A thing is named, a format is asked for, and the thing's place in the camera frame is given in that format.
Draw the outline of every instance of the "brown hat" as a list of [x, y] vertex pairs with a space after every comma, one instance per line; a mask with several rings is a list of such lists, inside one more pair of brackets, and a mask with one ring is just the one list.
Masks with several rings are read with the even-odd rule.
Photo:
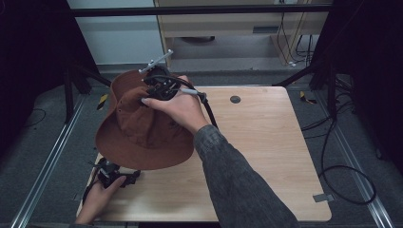
[[110, 86], [110, 104], [95, 143], [101, 155], [122, 167], [149, 170], [179, 164], [193, 153], [192, 134], [165, 113], [141, 105], [144, 76], [132, 70]]

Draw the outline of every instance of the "hat brim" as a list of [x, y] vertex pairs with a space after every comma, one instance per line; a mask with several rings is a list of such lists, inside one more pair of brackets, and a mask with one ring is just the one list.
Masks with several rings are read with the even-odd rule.
[[153, 170], [170, 167], [190, 158], [193, 153], [193, 136], [185, 128], [170, 142], [158, 148], [145, 148], [130, 141], [120, 129], [116, 106], [126, 91], [145, 86], [143, 75], [128, 71], [118, 76], [111, 85], [110, 104], [105, 120], [99, 127], [95, 143], [101, 155], [122, 167], [137, 170]]

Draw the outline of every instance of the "floor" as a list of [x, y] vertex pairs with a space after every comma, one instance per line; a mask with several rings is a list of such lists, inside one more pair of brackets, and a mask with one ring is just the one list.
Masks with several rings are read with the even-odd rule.
[[[306, 38], [299, 47], [307, 47]], [[195, 85], [271, 85], [278, 83], [305, 67], [305, 62], [296, 66], [283, 66], [275, 52], [271, 39], [257, 37], [216, 37], [212, 42], [203, 39], [177, 39], [174, 44], [171, 72], [186, 74]], [[116, 74], [105, 74], [113, 79]], [[306, 76], [287, 87], [297, 119], [301, 127], [326, 117], [326, 88], [311, 91], [308, 87], [311, 76]], [[349, 83], [350, 78], [339, 75], [340, 80]], [[90, 95], [78, 95], [75, 102], [77, 120], [71, 128], [64, 125], [64, 90], [56, 87], [38, 97], [35, 109], [27, 120], [20, 137], [12, 150], [7, 165], [0, 168], [0, 224], [7, 227], [22, 207], [31, 187], [54, 151], [59, 146], [58, 160], [48, 175], [48, 184], [43, 186], [34, 210], [28, 221], [39, 227], [66, 227], [74, 221], [91, 166], [97, 155], [93, 132], [106, 114], [106, 109], [96, 110], [100, 97], [108, 89], [91, 81]], [[301, 100], [300, 92], [306, 100]], [[324, 150], [325, 167], [335, 164], [354, 166], [364, 171], [374, 182], [377, 198], [368, 205], [356, 205], [342, 199], [332, 191], [321, 178], [325, 193], [336, 199], [329, 202], [333, 217], [325, 223], [302, 222], [302, 227], [403, 227], [403, 178], [390, 161], [380, 160], [375, 155], [374, 145], [360, 119], [355, 114], [355, 105], [348, 104], [348, 96], [340, 96], [337, 106], [336, 127]], [[308, 149], [317, 172], [320, 172], [320, 158], [325, 134], [331, 125], [323, 125], [303, 131]], [[65, 132], [67, 140], [58, 142]], [[353, 200], [367, 200], [371, 194], [369, 183], [360, 175], [344, 169], [329, 171], [329, 182], [342, 196]], [[135, 223], [99, 223], [106, 227], [135, 227]]]

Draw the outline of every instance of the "metal rail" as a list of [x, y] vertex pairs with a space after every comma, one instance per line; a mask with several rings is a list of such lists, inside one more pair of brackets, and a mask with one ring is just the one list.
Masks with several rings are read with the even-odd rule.
[[48, 180], [53, 173], [54, 168], [59, 160], [60, 155], [62, 154], [63, 149], [65, 148], [66, 142], [70, 133], [77, 122], [77, 119], [83, 109], [83, 104], [85, 102], [86, 95], [80, 95], [77, 101], [77, 105], [75, 106], [75, 112], [72, 116], [70, 122], [66, 123], [63, 127], [59, 138], [56, 143], [53, 145], [50, 154], [48, 155], [47, 160], [45, 161], [44, 167], [39, 173], [35, 183], [31, 187], [23, 205], [18, 211], [17, 215], [11, 222], [11, 228], [24, 228], [27, 226], [30, 216], [32, 215], [33, 210], [35, 209], [36, 204], [42, 196], [42, 193], [47, 186]]
[[333, 4], [287, 4], [287, 5], [240, 5], [240, 6], [191, 6], [152, 7], [115, 9], [65, 9], [49, 10], [45, 13], [74, 17], [145, 16], [178, 14], [218, 14], [218, 13], [265, 13], [265, 12], [321, 12], [346, 9]]
[[[325, 102], [325, 98], [323, 95], [318, 92], [314, 91], [315, 96], [317, 97], [318, 103], [321, 105], [323, 111], [326, 113], [326, 115], [329, 115], [327, 105]], [[347, 142], [343, 131], [341, 128], [336, 125], [335, 127], [335, 136], [336, 140], [341, 148], [341, 154], [344, 157], [344, 160], [347, 162], [349, 166], [351, 166], [354, 169], [357, 169], [361, 171], [362, 173], [365, 173], [359, 164], [357, 158], [355, 157], [353, 153], [353, 149], [350, 147], [349, 143]], [[369, 199], [371, 195], [373, 194], [373, 189], [372, 186], [360, 175], [358, 175], [356, 172], [353, 173], [353, 178], [355, 179], [355, 183], [361, 193], [361, 196], [363, 199]], [[379, 228], [394, 228], [393, 222], [391, 218], [388, 215], [388, 212], [386, 211], [385, 207], [382, 204], [382, 201], [380, 200], [379, 197], [376, 197], [375, 200], [371, 203], [368, 204], [368, 209], [370, 210], [371, 214], [373, 215], [374, 221], [376, 222], [376, 225]]]

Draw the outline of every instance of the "person's left hand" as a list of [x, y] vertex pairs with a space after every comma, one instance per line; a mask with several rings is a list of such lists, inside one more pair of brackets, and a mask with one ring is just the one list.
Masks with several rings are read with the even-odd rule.
[[105, 189], [100, 181], [96, 181], [86, 196], [80, 214], [75, 220], [76, 224], [91, 224], [93, 220], [105, 209], [113, 194], [125, 182], [126, 177], [121, 176]]

